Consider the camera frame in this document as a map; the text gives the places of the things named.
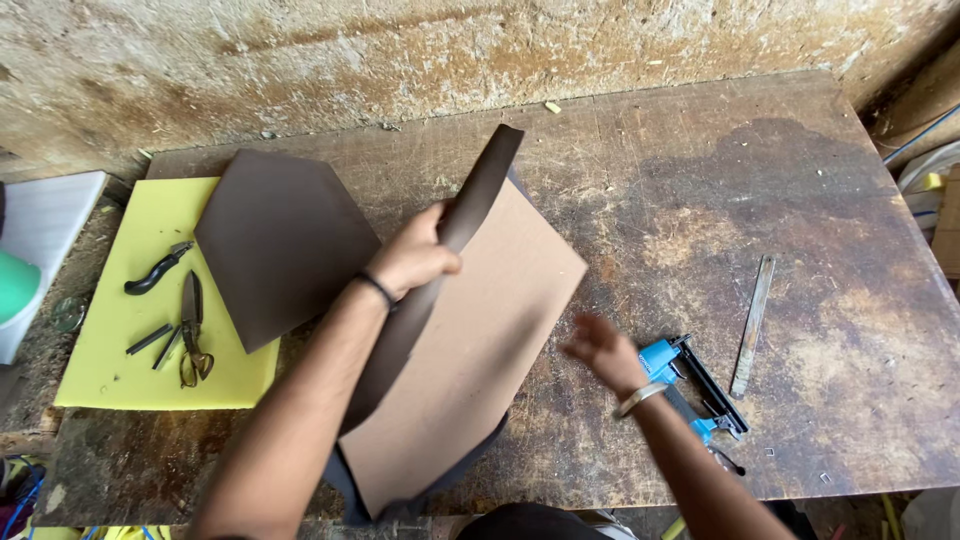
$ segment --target metal ruler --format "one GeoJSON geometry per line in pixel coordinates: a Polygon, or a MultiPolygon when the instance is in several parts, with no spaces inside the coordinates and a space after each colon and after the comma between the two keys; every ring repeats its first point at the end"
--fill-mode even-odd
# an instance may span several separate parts
{"type": "Polygon", "coordinates": [[[743,341],[740,342],[740,356],[736,359],[736,371],[733,373],[733,384],[730,395],[735,400],[742,400],[747,391],[747,382],[750,380],[750,369],[754,367],[754,349],[756,339],[760,335],[760,321],[763,320],[763,308],[767,304],[767,293],[770,292],[770,281],[774,277],[774,257],[764,255],[760,260],[760,271],[756,275],[754,299],[750,302],[750,313],[747,315],[747,327],[743,331],[743,341]]]}

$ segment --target scissors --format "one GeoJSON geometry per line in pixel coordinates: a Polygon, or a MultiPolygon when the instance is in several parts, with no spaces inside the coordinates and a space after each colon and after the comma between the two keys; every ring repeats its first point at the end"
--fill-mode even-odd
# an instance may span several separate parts
{"type": "Polygon", "coordinates": [[[197,344],[200,324],[204,321],[204,290],[193,270],[183,283],[183,304],[180,307],[180,328],[186,351],[180,357],[180,388],[193,388],[213,369],[213,355],[204,353],[197,344]]]}

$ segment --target person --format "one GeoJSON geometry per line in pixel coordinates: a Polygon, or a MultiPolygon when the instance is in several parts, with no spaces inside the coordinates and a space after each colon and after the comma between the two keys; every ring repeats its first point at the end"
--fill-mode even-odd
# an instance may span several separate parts
{"type": "MultiPolygon", "coordinates": [[[[225,451],[195,514],[191,538],[273,540],[296,535],[352,390],[387,318],[385,295],[402,299],[410,289],[461,269],[460,257],[438,243],[443,213],[444,203],[437,203],[413,217],[368,265],[369,279],[347,285],[300,361],[270,388],[225,451]]],[[[580,314],[575,322],[564,352],[583,361],[619,402],[647,386],[636,348],[611,322],[592,314],[580,314]]],[[[639,402],[630,413],[697,540],[793,538],[716,463],[662,394],[639,402]]],[[[592,528],[571,512],[521,503],[476,519],[458,538],[611,536],[618,537],[609,528],[606,533],[592,528]]]]}

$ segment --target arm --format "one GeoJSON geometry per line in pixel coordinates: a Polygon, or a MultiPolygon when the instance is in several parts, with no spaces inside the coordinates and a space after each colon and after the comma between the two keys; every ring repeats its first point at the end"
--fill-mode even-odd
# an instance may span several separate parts
{"type": "MultiPolygon", "coordinates": [[[[414,217],[371,262],[371,276],[395,299],[460,258],[437,244],[437,203],[414,217]]],[[[275,383],[220,460],[190,531],[192,538],[293,538],[324,473],[387,303],[352,281],[317,327],[303,357],[275,383]]]]}
{"type": "MultiPolygon", "coordinates": [[[[564,351],[581,359],[620,402],[647,384],[627,336],[601,317],[581,314],[564,351]]],[[[673,491],[690,533],[698,540],[792,540],[793,534],[724,471],[662,394],[631,411],[673,491]]]]}

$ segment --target wooden workbench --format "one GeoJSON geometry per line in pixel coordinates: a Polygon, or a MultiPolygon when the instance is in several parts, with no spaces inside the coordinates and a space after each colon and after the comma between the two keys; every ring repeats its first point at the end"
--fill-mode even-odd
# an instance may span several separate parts
{"type": "MultiPolygon", "coordinates": [[[[590,269],[509,426],[431,513],[670,503],[636,427],[611,419],[612,397],[558,344],[582,309],[640,343],[692,332],[726,386],[762,254],[778,262],[738,404],[752,429],[740,443],[714,439],[753,493],[960,484],[960,308],[827,72],[560,105],[167,152],[148,177],[219,175],[240,147],[326,160],[385,237],[456,189],[498,123],[526,130],[519,176],[590,269]]],[[[308,327],[284,338],[281,364],[308,327]]],[[[67,410],[38,523],[184,523],[245,414],[67,410]]],[[[341,504],[322,485],[308,516],[341,504]]]]}

